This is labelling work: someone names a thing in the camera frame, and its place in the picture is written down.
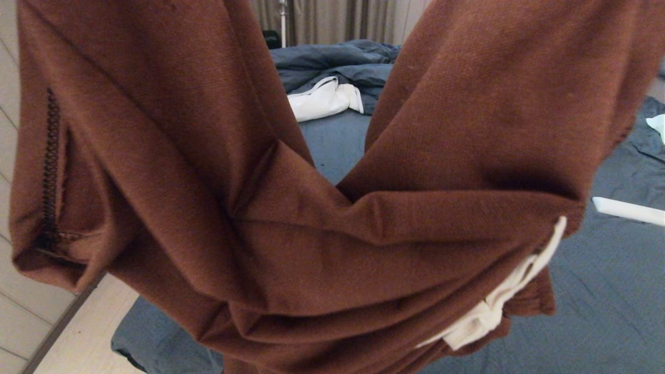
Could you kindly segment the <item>brown drawstring shorts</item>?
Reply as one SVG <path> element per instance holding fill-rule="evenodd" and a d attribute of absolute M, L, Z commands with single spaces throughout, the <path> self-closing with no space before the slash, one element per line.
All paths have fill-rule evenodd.
<path fill-rule="evenodd" d="M 109 272 L 228 374 L 415 374 L 553 313 L 665 56 L 665 0 L 434 0 L 330 184 L 247 0 L 16 4 L 14 266 Z"/>

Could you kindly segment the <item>white blanket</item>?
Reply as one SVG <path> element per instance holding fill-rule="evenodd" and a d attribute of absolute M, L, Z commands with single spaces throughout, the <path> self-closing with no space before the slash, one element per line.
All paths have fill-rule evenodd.
<path fill-rule="evenodd" d="M 313 88 L 287 96 L 298 122 L 333 116 L 347 110 L 368 114 L 360 90 L 351 84 L 341 84 L 334 76 L 321 79 Z"/>

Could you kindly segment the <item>dark blue crumpled duvet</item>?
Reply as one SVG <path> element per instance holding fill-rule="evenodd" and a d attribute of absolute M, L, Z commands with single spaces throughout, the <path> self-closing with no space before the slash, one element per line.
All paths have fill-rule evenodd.
<path fill-rule="evenodd" d="M 270 53 L 288 95 L 340 88 L 351 94 L 350 109 L 372 115 L 401 49 L 401 45 L 357 39 L 272 49 Z"/>

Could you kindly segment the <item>beige curtain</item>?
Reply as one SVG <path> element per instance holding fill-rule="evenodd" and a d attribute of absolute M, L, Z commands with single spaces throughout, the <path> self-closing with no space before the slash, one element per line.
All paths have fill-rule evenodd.
<path fill-rule="evenodd" d="M 288 47 L 355 39 L 401 45 L 433 0 L 288 0 Z M 278 0 L 249 0 L 264 29 L 280 34 Z"/>

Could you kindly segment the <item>blue bed sheet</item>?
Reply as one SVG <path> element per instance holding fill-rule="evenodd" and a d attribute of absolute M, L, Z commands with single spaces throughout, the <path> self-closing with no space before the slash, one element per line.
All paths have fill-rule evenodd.
<path fill-rule="evenodd" d="M 592 197 L 665 209 L 665 148 L 646 119 L 601 166 Z M 339 181 L 363 152 L 369 116 L 345 111 L 301 124 L 319 170 Z M 550 265 L 553 316 L 513 317 L 511 331 L 477 353 L 442 358 L 419 374 L 665 374 L 665 228 L 604 215 L 590 202 L 580 230 Z M 219 374 L 222 356 L 139 298 L 110 342 L 147 374 Z"/>

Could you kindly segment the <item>white flat strip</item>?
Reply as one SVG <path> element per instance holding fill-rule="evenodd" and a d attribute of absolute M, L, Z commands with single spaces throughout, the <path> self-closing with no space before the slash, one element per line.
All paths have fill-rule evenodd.
<path fill-rule="evenodd" d="M 665 227 L 665 210 L 601 197 L 593 197 L 592 203 L 596 210 L 604 215 L 617 216 L 619 218 Z"/>

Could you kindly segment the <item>white cloth piece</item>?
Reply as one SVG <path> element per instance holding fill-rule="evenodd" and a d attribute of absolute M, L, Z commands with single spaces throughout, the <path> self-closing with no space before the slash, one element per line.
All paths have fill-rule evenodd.
<path fill-rule="evenodd" d="M 663 146 L 665 146 L 665 113 L 646 118 L 645 121 L 651 129 L 658 133 Z"/>

